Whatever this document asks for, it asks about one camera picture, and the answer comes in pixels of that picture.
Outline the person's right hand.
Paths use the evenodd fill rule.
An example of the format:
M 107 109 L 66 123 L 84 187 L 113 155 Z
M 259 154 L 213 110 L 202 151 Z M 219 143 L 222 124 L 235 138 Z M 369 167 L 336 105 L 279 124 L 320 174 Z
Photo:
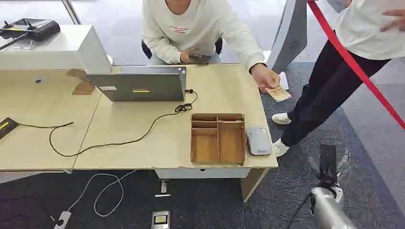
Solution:
M 182 64 L 208 64 L 211 56 L 195 53 L 196 48 L 189 48 L 181 51 L 180 62 Z

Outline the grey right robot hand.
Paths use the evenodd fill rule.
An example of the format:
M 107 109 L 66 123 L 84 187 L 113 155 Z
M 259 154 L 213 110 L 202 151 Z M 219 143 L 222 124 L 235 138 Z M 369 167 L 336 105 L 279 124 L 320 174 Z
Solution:
M 337 163 L 336 163 L 336 146 L 320 145 L 318 186 L 332 191 L 337 187 Z

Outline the person's left hand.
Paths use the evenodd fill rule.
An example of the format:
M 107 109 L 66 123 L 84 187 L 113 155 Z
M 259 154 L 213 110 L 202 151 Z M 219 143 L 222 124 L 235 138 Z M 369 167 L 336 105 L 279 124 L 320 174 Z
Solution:
M 263 63 L 257 63 L 249 69 L 260 91 L 266 93 L 267 89 L 280 86 L 280 76 Z

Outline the person's hand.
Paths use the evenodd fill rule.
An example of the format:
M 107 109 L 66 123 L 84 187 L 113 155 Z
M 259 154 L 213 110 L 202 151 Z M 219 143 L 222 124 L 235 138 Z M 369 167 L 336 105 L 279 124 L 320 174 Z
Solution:
M 384 16 L 393 16 L 396 17 L 391 22 L 383 26 L 380 31 L 388 31 L 393 28 L 397 28 L 399 31 L 405 31 L 405 10 L 396 9 L 388 10 L 383 12 Z

